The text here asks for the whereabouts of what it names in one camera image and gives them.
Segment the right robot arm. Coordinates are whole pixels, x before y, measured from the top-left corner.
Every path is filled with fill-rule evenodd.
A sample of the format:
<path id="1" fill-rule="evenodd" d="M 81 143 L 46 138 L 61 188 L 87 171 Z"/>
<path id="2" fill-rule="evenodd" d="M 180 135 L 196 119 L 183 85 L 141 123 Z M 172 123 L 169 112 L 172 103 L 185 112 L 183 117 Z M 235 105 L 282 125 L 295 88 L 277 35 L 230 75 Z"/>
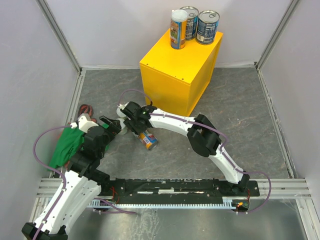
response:
<path id="1" fill-rule="evenodd" d="M 135 134 L 155 128 L 187 137 L 196 154 L 209 158 L 220 169 L 230 189 L 236 193 L 247 189 L 250 176 L 227 153 L 225 143 L 220 138 L 223 134 L 205 115 L 180 116 L 153 105 L 140 106 L 133 101 L 119 105 L 117 114 L 124 118 L 125 126 Z"/>

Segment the blue chicken soup can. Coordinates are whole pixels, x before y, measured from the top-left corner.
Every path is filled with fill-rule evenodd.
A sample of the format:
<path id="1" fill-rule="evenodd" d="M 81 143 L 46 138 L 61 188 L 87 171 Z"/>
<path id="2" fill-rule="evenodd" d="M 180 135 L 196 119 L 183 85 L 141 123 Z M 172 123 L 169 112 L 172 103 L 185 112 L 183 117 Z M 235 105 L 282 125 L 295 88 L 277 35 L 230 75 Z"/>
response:
<path id="1" fill-rule="evenodd" d="M 199 10 L 194 6 L 183 6 L 180 10 L 187 12 L 185 39 L 190 41 L 196 37 Z"/>

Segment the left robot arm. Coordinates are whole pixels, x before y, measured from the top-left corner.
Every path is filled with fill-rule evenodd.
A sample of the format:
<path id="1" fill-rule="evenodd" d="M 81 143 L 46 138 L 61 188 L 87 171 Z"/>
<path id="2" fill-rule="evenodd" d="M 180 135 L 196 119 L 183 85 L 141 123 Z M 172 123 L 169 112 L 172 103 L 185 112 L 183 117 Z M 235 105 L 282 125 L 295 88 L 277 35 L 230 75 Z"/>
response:
<path id="1" fill-rule="evenodd" d="M 78 129 L 84 143 L 71 157 L 65 173 L 58 172 L 62 182 L 48 206 L 34 222 L 27 222 L 22 233 L 28 240 L 66 240 L 71 228 L 89 203 L 97 197 L 102 185 L 110 177 L 97 169 L 107 145 L 125 129 L 121 118 L 100 117 L 108 127 L 92 120 L 88 114 L 80 115 L 76 122 L 66 125 Z"/>

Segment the dark blue soup can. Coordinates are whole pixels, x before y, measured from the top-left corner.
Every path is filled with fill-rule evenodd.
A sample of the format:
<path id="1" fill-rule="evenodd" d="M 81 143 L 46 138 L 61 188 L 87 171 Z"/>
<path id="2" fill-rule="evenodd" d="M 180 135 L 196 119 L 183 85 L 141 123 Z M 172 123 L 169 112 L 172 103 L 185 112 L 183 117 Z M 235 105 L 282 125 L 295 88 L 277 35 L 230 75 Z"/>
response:
<path id="1" fill-rule="evenodd" d="M 203 45 L 210 45 L 214 42 L 218 29 L 220 15 L 213 10 L 201 11 L 198 15 L 196 41 Z"/>

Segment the cartoon label can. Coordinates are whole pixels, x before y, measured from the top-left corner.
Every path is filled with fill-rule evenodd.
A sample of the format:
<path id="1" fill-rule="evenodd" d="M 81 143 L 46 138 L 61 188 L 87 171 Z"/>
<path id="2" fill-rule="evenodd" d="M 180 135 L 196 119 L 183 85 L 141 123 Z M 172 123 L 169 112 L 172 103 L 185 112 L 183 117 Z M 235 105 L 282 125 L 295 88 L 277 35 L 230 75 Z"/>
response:
<path id="1" fill-rule="evenodd" d="M 147 130 L 140 133 L 137 138 L 142 142 L 142 144 L 149 151 L 154 149 L 158 144 L 157 138 Z"/>
<path id="2" fill-rule="evenodd" d="M 185 47 L 188 14 L 183 9 L 173 10 L 170 19 L 170 45 L 180 50 Z"/>

